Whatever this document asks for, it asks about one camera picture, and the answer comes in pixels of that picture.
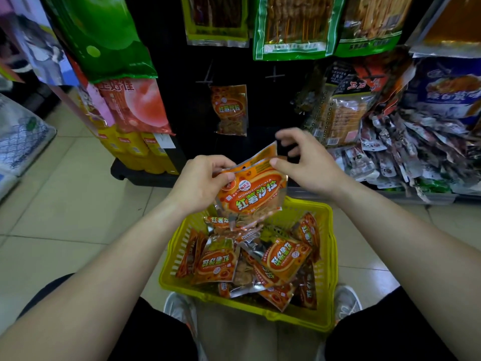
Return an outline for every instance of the person's left hand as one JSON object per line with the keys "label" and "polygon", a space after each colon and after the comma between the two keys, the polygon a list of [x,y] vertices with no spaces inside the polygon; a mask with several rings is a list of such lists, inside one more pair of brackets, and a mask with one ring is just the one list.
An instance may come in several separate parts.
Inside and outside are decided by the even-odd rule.
{"label": "person's left hand", "polygon": [[170,200],[185,215],[206,209],[213,203],[220,189],[235,178],[232,172],[215,178],[212,178],[212,174],[235,165],[229,158],[221,155],[200,155],[187,161],[166,200]]}

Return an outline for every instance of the forearm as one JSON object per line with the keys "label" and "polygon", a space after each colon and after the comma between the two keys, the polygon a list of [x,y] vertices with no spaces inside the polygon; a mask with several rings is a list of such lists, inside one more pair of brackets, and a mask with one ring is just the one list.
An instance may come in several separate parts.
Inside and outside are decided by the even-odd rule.
{"label": "forearm", "polygon": [[0,359],[106,359],[174,230],[165,201],[27,312],[0,338]]}
{"label": "forearm", "polygon": [[343,178],[334,200],[460,359],[481,356],[481,253]]}

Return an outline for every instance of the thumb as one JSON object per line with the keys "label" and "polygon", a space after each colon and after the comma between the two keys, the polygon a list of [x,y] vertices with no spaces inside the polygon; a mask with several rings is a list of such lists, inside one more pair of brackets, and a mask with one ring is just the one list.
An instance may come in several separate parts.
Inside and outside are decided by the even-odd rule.
{"label": "thumb", "polygon": [[272,158],[269,162],[270,162],[270,164],[273,168],[280,171],[281,173],[283,173],[285,175],[288,175],[288,176],[294,176],[295,175],[294,172],[295,172],[296,167],[297,167],[296,164],[287,162],[286,160],[282,160],[280,158]]}
{"label": "thumb", "polygon": [[229,182],[234,181],[236,175],[233,172],[221,173],[217,177],[213,178],[213,182],[217,190],[220,190],[224,186],[226,186]]}

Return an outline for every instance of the green bordered snack package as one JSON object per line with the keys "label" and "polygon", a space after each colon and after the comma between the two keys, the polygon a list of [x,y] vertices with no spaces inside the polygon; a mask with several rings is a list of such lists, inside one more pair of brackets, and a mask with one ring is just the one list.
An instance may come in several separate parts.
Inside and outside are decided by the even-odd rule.
{"label": "green bordered snack package", "polygon": [[330,56],[344,0],[257,0],[254,60]]}
{"label": "green bordered snack package", "polygon": [[182,0],[187,43],[249,47],[248,0]]}
{"label": "green bordered snack package", "polygon": [[357,57],[393,49],[412,0],[347,0],[336,56]]}
{"label": "green bordered snack package", "polygon": [[125,0],[45,0],[55,25],[91,83],[157,78]]}

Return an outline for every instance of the yellow basket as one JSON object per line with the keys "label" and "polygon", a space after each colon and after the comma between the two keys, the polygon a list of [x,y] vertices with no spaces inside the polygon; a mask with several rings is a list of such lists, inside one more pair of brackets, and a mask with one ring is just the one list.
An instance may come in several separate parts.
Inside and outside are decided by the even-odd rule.
{"label": "yellow basket", "polygon": [[213,207],[188,216],[177,228],[169,242],[167,259],[160,272],[159,283],[167,290],[197,297],[203,301],[212,301],[250,313],[265,316],[270,321],[283,321],[312,328],[320,332],[329,332],[334,327],[334,288],[337,284],[337,245],[332,231],[332,209],[327,204],[286,197],[282,211],[267,220],[283,229],[291,228],[305,213],[311,212],[316,218],[321,236],[321,260],[314,265],[317,293],[317,310],[289,305],[284,313],[274,308],[263,306],[249,297],[225,299],[219,294],[191,285],[191,277],[175,277],[184,255],[191,228],[207,231],[203,217],[216,215]]}

